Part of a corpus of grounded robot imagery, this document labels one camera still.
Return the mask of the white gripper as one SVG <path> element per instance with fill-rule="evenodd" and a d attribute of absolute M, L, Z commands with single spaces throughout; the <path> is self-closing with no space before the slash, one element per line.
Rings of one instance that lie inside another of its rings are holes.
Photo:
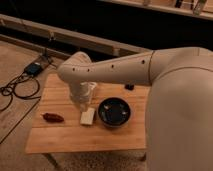
<path fill-rule="evenodd" d="M 88 110 L 96 87 L 96 82 L 83 82 L 69 85 L 70 99 L 81 112 Z"/>

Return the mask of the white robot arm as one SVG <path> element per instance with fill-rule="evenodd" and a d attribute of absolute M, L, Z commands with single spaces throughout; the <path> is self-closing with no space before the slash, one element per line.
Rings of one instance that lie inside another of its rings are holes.
<path fill-rule="evenodd" d="M 213 50 L 182 47 L 93 62 L 77 52 L 58 68 L 77 103 L 90 82 L 150 88 L 147 171 L 213 171 Z"/>

